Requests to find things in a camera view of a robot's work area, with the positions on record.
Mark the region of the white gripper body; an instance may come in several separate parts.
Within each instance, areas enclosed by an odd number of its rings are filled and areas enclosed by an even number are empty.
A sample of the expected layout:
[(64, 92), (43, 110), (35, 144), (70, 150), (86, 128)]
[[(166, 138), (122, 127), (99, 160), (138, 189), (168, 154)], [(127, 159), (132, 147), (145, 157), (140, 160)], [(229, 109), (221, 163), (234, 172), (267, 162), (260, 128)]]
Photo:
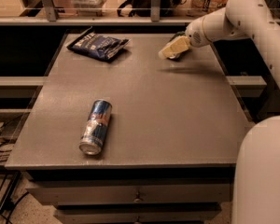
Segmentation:
[(204, 47), (211, 43), (204, 33), (202, 20), (195, 20), (191, 22), (187, 26), (185, 34), (189, 39), (190, 44), (195, 48)]

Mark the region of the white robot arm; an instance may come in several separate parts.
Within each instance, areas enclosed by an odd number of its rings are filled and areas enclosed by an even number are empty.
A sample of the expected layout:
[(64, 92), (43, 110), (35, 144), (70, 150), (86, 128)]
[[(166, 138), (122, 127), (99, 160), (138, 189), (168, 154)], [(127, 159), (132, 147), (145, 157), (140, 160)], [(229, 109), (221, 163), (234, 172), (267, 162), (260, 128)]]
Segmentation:
[[(192, 21), (159, 57), (241, 38), (251, 39), (280, 90), (280, 25), (265, 0), (228, 0), (224, 8)], [(256, 124), (240, 145), (231, 224), (280, 224), (280, 116)]]

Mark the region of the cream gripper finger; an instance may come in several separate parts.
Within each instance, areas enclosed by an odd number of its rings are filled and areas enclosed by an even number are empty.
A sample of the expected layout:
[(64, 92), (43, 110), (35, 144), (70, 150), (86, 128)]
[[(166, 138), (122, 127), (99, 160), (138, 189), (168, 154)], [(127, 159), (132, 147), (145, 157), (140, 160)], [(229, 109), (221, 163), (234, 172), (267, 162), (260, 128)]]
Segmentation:
[(161, 59), (173, 59), (180, 53), (190, 48), (189, 39), (186, 36), (177, 36), (168, 42), (158, 53)]

